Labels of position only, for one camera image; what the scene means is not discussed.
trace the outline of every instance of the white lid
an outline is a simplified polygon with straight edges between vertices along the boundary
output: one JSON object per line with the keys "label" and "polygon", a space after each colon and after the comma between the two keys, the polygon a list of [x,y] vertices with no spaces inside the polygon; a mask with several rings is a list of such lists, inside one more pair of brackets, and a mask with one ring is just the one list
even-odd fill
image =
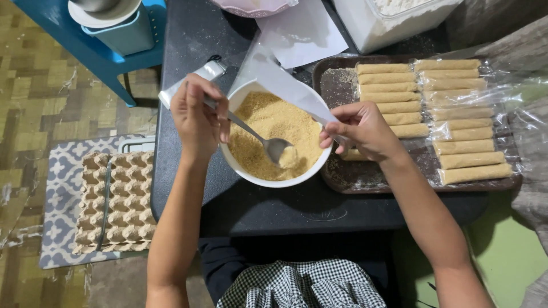
{"label": "white lid", "polygon": [[68,13],[75,22],[88,28],[107,28],[128,19],[141,4],[141,0],[120,0],[118,4],[101,12],[87,12],[68,2]]}

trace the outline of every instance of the blue chair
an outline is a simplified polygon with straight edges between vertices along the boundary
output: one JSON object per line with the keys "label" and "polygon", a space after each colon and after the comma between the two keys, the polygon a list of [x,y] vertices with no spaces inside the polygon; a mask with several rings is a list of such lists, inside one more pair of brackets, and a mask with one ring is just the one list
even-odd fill
{"label": "blue chair", "polygon": [[100,40],[85,34],[69,14],[67,0],[12,0],[35,23],[111,88],[128,107],[133,97],[118,81],[118,75],[162,63],[166,8],[164,0],[142,0],[149,13],[155,46],[150,50],[120,56]]}

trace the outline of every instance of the plastic container of flour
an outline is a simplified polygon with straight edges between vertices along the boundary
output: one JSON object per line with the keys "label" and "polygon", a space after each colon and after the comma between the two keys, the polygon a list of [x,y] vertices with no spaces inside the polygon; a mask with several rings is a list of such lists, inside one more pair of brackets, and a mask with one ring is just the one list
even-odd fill
{"label": "plastic container of flour", "polygon": [[[413,3],[419,0],[401,0]],[[398,12],[391,8],[381,13],[374,0],[333,0],[354,44],[363,54],[394,44],[437,27],[463,0],[431,0]]]}
{"label": "plastic container of flour", "polygon": [[[318,99],[327,107],[327,104],[323,101],[322,97],[316,93],[312,88],[308,87],[310,89],[311,93],[314,93]],[[260,83],[258,83],[255,80],[249,81],[245,84],[243,84],[241,87],[237,88],[232,94],[229,95],[229,110],[232,112],[235,112],[236,109],[242,104],[243,100],[246,98],[246,96],[249,94],[249,92],[266,92],[269,93]],[[333,144],[325,150],[323,150],[322,154],[316,161],[316,163],[310,168],[307,172],[304,174],[297,176],[296,178],[284,180],[284,181],[267,181],[263,179],[259,179],[248,172],[245,171],[245,169],[238,163],[238,161],[234,158],[232,153],[230,153],[229,147],[226,144],[220,144],[221,152],[223,156],[225,157],[226,162],[229,164],[229,166],[234,169],[234,171],[244,179],[255,183],[260,186],[264,187],[272,187],[272,188],[281,188],[281,187],[289,187],[293,185],[297,185],[299,183],[302,183],[309,178],[311,178],[313,175],[315,175],[322,166],[326,163],[327,158],[329,157],[329,154],[331,153],[331,149],[333,148]]]}

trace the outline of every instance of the table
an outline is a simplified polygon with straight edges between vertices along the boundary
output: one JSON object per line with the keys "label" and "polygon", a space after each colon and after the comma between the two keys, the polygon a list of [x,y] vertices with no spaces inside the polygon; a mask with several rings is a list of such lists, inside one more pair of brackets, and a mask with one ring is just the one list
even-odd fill
{"label": "table", "polygon": [[[349,46],[356,48],[331,3],[333,21]],[[220,10],[209,1],[170,1],[165,30],[162,89],[201,67],[213,54],[232,66],[217,84],[227,92],[257,29],[253,19]],[[443,26],[378,51],[379,54],[420,54],[449,51]],[[310,69],[295,69],[295,77],[311,85]],[[175,177],[180,140],[171,112],[158,107],[152,211],[159,219]],[[440,193],[461,225],[477,219],[487,207],[487,193]],[[210,236],[283,235],[396,229],[405,226],[393,195],[343,195],[331,190],[319,174],[285,189],[269,189],[240,178],[220,151],[207,171],[200,234]]]}

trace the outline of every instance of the checkered shirt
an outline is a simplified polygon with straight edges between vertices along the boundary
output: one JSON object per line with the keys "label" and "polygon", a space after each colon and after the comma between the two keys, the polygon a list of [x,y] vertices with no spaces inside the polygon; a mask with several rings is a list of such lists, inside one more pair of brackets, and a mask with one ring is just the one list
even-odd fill
{"label": "checkered shirt", "polygon": [[318,262],[253,266],[244,270],[217,308],[386,308],[371,278],[355,263]]}

